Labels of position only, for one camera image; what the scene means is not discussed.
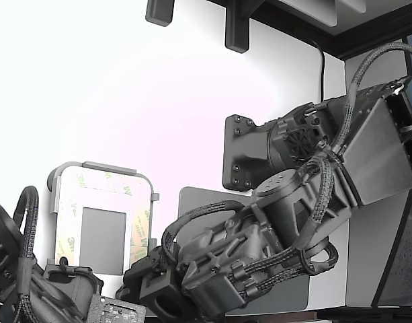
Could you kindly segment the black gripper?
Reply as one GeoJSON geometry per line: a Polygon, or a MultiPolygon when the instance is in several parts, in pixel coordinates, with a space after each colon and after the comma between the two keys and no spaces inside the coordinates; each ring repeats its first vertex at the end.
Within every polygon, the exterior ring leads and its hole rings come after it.
{"type": "Polygon", "coordinates": [[[152,249],[124,273],[116,299],[141,303],[161,320],[214,320],[247,305],[246,258],[205,258],[178,271],[166,264],[162,246],[152,249]]]}

